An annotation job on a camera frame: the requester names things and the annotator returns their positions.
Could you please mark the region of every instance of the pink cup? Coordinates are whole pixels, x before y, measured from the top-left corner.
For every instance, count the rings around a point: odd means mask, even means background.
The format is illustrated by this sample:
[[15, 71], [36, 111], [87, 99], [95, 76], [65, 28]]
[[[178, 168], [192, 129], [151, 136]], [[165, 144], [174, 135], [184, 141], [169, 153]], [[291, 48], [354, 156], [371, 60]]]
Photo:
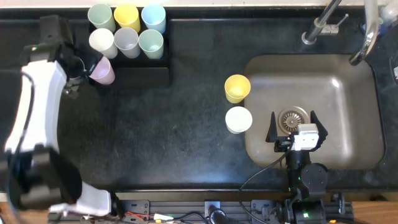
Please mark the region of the pink cup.
[[109, 62], [106, 57], [102, 57], [97, 66], [94, 68], [90, 78], [103, 85], [111, 84], [114, 81], [114, 72], [111, 62]]

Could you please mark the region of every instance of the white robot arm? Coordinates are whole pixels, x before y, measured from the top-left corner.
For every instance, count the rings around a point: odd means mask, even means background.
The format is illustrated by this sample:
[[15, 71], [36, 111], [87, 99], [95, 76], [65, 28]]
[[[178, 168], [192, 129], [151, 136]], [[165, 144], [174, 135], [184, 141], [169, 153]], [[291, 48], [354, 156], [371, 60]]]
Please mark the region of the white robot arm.
[[[42, 43], [25, 47], [22, 54], [17, 117], [5, 145], [6, 158], [0, 161], [0, 172], [10, 175], [2, 180], [9, 189], [9, 200], [21, 210], [123, 217], [115, 194], [84, 183], [78, 169], [59, 154], [61, 95], [71, 75], [79, 77], [90, 71], [82, 69], [87, 64], [76, 56], [67, 21], [58, 16], [42, 17], [40, 31]], [[95, 55], [88, 60], [91, 71], [93, 62], [101, 57]]]

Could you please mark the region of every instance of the plastic cup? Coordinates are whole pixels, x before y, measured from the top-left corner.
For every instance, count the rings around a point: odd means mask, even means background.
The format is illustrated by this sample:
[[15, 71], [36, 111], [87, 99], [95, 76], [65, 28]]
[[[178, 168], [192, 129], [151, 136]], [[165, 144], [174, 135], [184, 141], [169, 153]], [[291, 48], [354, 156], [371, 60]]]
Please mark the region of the plastic cup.
[[104, 85], [109, 85], [114, 81], [114, 72], [111, 62], [106, 57], [102, 57], [91, 73], [90, 78]]
[[148, 29], [163, 34], [166, 31], [166, 10], [160, 5], [146, 6], [141, 12], [142, 20]]
[[116, 31], [114, 44], [128, 58], [136, 58], [141, 52], [138, 46], [138, 34], [132, 28], [122, 28]]
[[150, 59], [163, 56], [163, 36], [157, 30], [145, 30], [138, 38], [138, 44]]
[[114, 10], [114, 19], [116, 19], [121, 27], [133, 28], [137, 32], [141, 29], [138, 9], [133, 4], [118, 6]]
[[239, 134], [247, 131], [253, 122], [250, 111], [248, 109], [235, 106], [226, 113], [225, 123], [228, 131], [233, 134]]
[[113, 34], [110, 30], [100, 28], [91, 33], [88, 42], [90, 47], [101, 52], [107, 58], [115, 58], [118, 54], [118, 48], [115, 46]]
[[241, 102], [250, 92], [250, 82], [243, 75], [232, 75], [225, 81], [226, 99], [231, 103]]
[[92, 6], [87, 13], [88, 20], [94, 24], [97, 29], [105, 28], [114, 32], [116, 25], [112, 16], [112, 9], [107, 4], [96, 4]]

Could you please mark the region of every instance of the sink drain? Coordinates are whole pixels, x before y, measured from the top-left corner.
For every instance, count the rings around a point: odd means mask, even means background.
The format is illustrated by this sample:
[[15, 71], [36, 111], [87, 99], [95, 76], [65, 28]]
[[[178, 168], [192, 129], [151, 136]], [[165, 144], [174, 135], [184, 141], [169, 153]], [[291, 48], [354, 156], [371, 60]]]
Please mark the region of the sink drain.
[[279, 126], [286, 134], [297, 131], [299, 124], [307, 124], [309, 120], [308, 114], [298, 106], [287, 108], [279, 114]]

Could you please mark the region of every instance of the stainless steel sink basin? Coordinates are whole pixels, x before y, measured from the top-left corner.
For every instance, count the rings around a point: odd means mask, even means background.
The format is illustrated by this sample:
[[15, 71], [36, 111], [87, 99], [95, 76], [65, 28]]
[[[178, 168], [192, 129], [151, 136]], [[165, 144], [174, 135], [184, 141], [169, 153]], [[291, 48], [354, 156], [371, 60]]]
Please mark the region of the stainless steel sink basin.
[[348, 63], [349, 55], [263, 55], [244, 74], [251, 92], [244, 100], [253, 117], [246, 131], [251, 159], [266, 166], [281, 154], [266, 136], [274, 111], [280, 136], [307, 123], [311, 110], [329, 135], [312, 162], [333, 169], [368, 169], [384, 155], [384, 140], [373, 71], [366, 62]]

